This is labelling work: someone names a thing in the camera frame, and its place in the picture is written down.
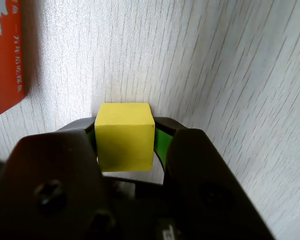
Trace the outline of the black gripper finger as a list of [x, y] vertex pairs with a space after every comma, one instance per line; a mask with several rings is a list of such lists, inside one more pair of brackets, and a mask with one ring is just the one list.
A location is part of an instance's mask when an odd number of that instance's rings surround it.
[[0, 240], [114, 240], [94, 117], [22, 138], [0, 176]]
[[271, 240], [273, 235], [201, 129], [154, 119], [171, 137], [163, 185], [176, 226], [187, 240]]

